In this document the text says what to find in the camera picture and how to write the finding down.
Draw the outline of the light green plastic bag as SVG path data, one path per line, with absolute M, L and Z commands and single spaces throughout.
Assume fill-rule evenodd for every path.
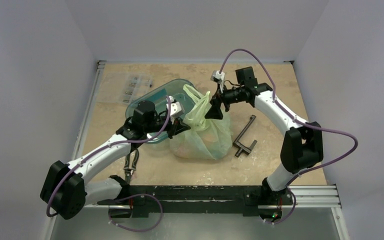
M 169 140 L 171 152 L 185 159 L 222 159 L 233 146 L 230 115 L 222 112 L 222 119 L 206 119 L 205 115 L 211 107 L 211 92 L 202 94 L 187 84 L 183 86 L 183 90 L 194 103 L 183 118 L 190 129 Z

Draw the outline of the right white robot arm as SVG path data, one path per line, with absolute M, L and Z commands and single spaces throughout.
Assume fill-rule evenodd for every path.
M 252 67 L 235 71 L 237 86 L 228 89 L 225 86 L 225 73 L 215 70 L 211 80 L 217 83 L 217 90 L 210 100 L 210 109 L 206 119 L 223 119 L 224 106 L 228 112 L 231 104 L 246 102 L 262 112 L 283 135 L 280 151 L 280 164 L 276 170 L 266 177 L 260 196 L 268 204 L 280 198 L 281 192 L 287 188 L 293 177 L 299 172 L 313 167 L 324 158 L 323 137 L 317 122 L 305 126 L 305 119 L 299 117 L 284 105 L 267 83 L 258 83 Z

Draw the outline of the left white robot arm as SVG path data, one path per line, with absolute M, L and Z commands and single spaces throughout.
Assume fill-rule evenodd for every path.
M 111 199 L 118 205 L 126 203 L 129 191 L 124 180 L 112 176 L 91 190 L 91 179 L 116 160 L 130 155 L 141 145 L 159 137 L 163 132 L 169 138 L 190 130 L 181 118 L 182 104 L 171 96 L 166 97 L 166 109 L 157 113 L 152 101 L 139 102 L 124 124 L 106 142 L 84 156 L 68 163 L 54 162 L 46 175 L 40 198 L 47 204 L 49 218 L 60 215 L 69 220 L 77 215 L 90 199 Z

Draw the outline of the teal plastic bin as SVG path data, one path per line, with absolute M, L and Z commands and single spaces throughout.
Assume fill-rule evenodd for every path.
M 162 111 L 165 111 L 165 104 L 167 102 L 166 96 L 169 95 L 172 96 L 176 101 L 181 103 L 182 108 L 184 109 L 184 112 L 181 115 L 181 119 L 184 120 L 186 114 L 188 114 L 195 106 L 195 102 L 183 90 L 184 85 L 189 85 L 193 89 L 196 89 L 194 84 L 186 79 L 177 78 L 171 80 L 130 103 L 125 111 L 125 118 L 127 119 L 133 115 L 134 109 L 137 107 L 140 101 L 153 102 L 155 104 L 155 110 L 158 114 Z

